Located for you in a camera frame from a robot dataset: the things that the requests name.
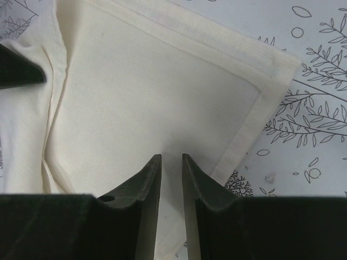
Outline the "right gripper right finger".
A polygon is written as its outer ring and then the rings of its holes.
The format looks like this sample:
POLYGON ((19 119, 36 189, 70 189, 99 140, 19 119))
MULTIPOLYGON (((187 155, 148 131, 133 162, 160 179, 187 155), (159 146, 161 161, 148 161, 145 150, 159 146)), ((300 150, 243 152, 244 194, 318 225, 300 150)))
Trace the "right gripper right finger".
POLYGON ((346 259, 346 199, 238 197, 182 156, 189 259, 346 259))

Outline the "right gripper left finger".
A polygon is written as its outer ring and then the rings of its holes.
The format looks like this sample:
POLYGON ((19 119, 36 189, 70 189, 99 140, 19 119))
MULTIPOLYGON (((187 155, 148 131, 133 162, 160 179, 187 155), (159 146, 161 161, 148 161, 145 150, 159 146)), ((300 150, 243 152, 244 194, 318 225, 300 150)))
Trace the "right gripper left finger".
POLYGON ((1 259, 153 259, 162 157, 103 196, 1 196, 1 259))

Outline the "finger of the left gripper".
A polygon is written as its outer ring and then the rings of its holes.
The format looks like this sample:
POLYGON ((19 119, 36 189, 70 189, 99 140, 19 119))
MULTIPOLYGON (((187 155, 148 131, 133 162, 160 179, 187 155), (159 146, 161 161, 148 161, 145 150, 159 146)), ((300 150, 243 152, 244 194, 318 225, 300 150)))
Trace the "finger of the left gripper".
POLYGON ((44 70, 1 44, 1 89, 46 83, 44 70))

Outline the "white cloth napkin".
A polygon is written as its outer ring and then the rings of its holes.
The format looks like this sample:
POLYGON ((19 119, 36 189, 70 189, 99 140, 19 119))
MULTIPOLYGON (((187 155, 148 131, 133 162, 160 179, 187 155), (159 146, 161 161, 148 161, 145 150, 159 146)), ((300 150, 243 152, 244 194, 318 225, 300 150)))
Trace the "white cloth napkin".
POLYGON ((167 1, 50 1, 2 45, 46 75, 1 91, 4 192, 100 196, 161 154, 155 259, 186 239, 182 154, 225 183, 300 65, 167 1))

